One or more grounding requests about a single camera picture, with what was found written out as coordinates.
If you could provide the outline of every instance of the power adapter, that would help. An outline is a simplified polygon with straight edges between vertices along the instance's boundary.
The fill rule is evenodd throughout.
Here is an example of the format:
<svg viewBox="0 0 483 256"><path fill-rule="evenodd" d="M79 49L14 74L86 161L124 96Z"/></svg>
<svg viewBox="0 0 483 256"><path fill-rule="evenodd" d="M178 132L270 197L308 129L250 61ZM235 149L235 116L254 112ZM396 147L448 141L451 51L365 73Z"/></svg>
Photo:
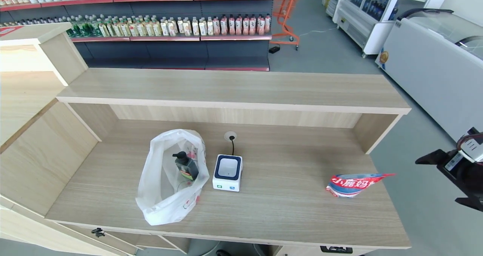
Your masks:
<svg viewBox="0 0 483 256"><path fill-rule="evenodd" d="M269 53L274 54L274 53L278 52L279 50L280 50L279 46L272 47L272 48L269 49Z"/></svg>

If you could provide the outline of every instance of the counter top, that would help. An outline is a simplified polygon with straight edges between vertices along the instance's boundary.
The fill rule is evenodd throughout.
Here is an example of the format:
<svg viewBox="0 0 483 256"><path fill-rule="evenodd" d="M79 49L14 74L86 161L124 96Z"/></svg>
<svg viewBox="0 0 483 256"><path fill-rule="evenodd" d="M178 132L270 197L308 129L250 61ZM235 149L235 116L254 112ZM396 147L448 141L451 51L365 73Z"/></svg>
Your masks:
<svg viewBox="0 0 483 256"><path fill-rule="evenodd" d="M0 133L0 153L15 134L23 132L29 124L35 122L42 110L48 110L48 105L55 99L64 86L53 72L0 72L1 74L1 112L2 132Z"/></svg>
<svg viewBox="0 0 483 256"><path fill-rule="evenodd" d="M411 109L383 75L90 68L57 98L205 108L405 115Z"/></svg>
<svg viewBox="0 0 483 256"><path fill-rule="evenodd" d="M150 226L136 204L137 187L150 140L170 129L200 133L210 174L216 156L231 153L223 134L236 131L235 155L243 157L241 189L216 190L209 179L184 220ZM408 248L383 182L353 199L325 191L333 174L375 172L351 129L119 120L46 218L104 230L232 242Z"/></svg>
<svg viewBox="0 0 483 256"><path fill-rule="evenodd" d="M0 37L0 46L42 44L71 28L71 23L25 25Z"/></svg>

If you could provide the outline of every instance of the wooden panel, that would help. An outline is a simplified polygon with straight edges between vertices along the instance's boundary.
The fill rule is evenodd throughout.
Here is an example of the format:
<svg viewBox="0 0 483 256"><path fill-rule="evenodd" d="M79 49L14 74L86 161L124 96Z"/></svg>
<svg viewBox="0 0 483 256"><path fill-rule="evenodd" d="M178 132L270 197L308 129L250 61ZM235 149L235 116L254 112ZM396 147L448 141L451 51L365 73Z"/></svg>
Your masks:
<svg viewBox="0 0 483 256"><path fill-rule="evenodd" d="M97 140L56 103L4 153L0 193L45 215Z"/></svg>
<svg viewBox="0 0 483 256"><path fill-rule="evenodd" d="M119 119L352 128L360 113L111 105Z"/></svg>
<svg viewBox="0 0 483 256"><path fill-rule="evenodd" d="M231 153L224 133L235 131L235 155L243 157L241 190L216 190L209 180L185 219L150 226L133 199L151 139L170 129L200 133L210 173L219 153ZM116 231L233 242L409 247L382 182L350 200L325 191L333 174L355 172L377 170L351 129L120 120L46 217ZM99 202L104 208L95 208ZM223 227L214 227L220 221Z"/></svg>
<svg viewBox="0 0 483 256"><path fill-rule="evenodd" d="M57 97L102 103L338 113L407 114L383 75L89 69Z"/></svg>
<svg viewBox="0 0 483 256"><path fill-rule="evenodd" d="M374 251L370 248L352 248L352 254L335 254L322 252L320 246L317 247L300 247L300 246L282 246L273 256L333 256L333 255L349 255L359 256Z"/></svg>
<svg viewBox="0 0 483 256"><path fill-rule="evenodd" d="M0 48L1 72L52 71L52 64L35 45L3 46Z"/></svg>
<svg viewBox="0 0 483 256"><path fill-rule="evenodd" d="M124 256L121 251L111 249L87 237L75 233L17 207L15 210L0 210L2 233L30 244L36 244L55 251L103 256Z"/></svg>
<svg viewBox="0 0 483 256"><path fill-rule="evenodd" d="M49 41L35 46L45 53L53 65L52 71L65 86L88 69L86 62L74 47L67 33L59 34Z"/></svg>
<svg viewBox="0 0 483 256"><path fill-rule="evenodd" d="M190 238L184 237L171 237L171 236L162 236L159 235L160 238L164 239L166 242L174 246L179 251L183 252L184 254L188 254L189 251L189 244L191 242Z"/></svg>
<svg viewBox="0 0 483 256"><path fill-rule="evenodd" d="M64 88L52 72L0 72L0 106L2 111L0 140L2 153L14 134L15 141L31 125L35 115Z"/></svg>
<svg viewBox="0 0 483 256"><path fill-rule="evenodd" d="M354 126L362 150L369 154L400 120L402 115L363 114Z"/></svg>
<svg viewBox="0 0 483 256"><path fill-rule="evenodd" d="M93 136L102 141L114 127L118 118L107 104L69 103L79 120L85 124Z"/></svg>
<svg viewBox="0 0 483 256"><path fill-rule="evenodd" d="M91 233L94 228L86 229L75 225L67 224L63 224L63 226L73 230L74 232L78 232L79 234L84 235L90 239L93 239L96 242L122 251L128 255L134 256L136 254L136 250L138 249L136 246L128 244L127 242L124 242L123 240L120 240L117 237L110 235L109 233L105 233L106 236L96 237L93 233Z"/></svg>
<svg viewBox="0 0 483 256"><path fill-rule="evenodd" d="M157 235L140 235L137 245L142 247L149 247L149 248L178 250L178 248L174 247L173 245L168 243L165 239Z"/></svg>

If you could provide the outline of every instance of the counter drawer handle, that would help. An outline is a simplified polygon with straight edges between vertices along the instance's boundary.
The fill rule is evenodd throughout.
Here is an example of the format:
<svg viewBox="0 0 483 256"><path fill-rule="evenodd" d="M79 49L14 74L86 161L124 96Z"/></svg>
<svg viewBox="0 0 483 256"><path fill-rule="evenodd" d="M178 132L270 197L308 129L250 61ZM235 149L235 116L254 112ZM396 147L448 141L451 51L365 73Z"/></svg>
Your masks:
<svg viewBox="0 0 483 256"><path fill-rule="evenodd" d="M352 247L341 247L341 246L320 246L320 250L326 253L341 253L341 254L352 254Z"/></svg>

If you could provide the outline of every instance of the pink bottle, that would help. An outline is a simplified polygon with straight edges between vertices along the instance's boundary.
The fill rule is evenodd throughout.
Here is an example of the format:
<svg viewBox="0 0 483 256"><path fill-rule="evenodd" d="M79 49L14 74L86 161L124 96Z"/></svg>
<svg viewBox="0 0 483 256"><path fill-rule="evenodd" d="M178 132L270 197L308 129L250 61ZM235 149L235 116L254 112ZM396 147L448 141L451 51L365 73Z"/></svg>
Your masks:
<svg viewBox="0 0 483 256"><path fill-rule="evenodd" d="M271 22L270 14L267 14L267 16L265 17L265 32L266 33L270 32L270 22Z"/></svg>
<svg viewBox="0 0 483 256"><path fill-rule="evenodd" d="M236 35L242 35L242 23L243 23L242 16L240 14L238 14L238 17L235 20L235 33L236 33Z"/></svg>
<svg viewBox="0 0 483 256"><path fill-rule="evenodd" d="M265 19L262 17L262 15L259 15L257 20L258 20L258 34L264 35L265 34Z"/></svg>
<svg viewBox="0 0 483 256"><path fill-rule="evenodd" d="M233 15L230 15L230 19L228 20L228 25L230 26L230 34L235 35L235 19Z"/></svg>
<svg viewBox="0 0 483 256"><path fill-rule="evenodd" d="M213 33L214 35L220 35L220 21L218 17L213 18Z"/></svg>
<svg viewBox="0 0 483 256"><path fill-rule="evenodd" d="M252 18L250 19L250 30L249 30L249 34L250 35L255 35L256 28L257 28L257 19L255 18L255 15L252 14Z"/></svg>
<svg viewBox="0 0 483 256"><path fill-rule="evenodd" d="M226 17L225 15L223 15L223 17L221 18L221 21L220 21L220 31L221 31L221 35L227 35L228 34L228 27L226 25Z"/></svg>
<svg viewBox="0 0 483 256"><path fill-rule="evenodd" d="M250 19L246 14L245 18L243 19L243 35L248 35L249 33L250 33Z"/></svg>

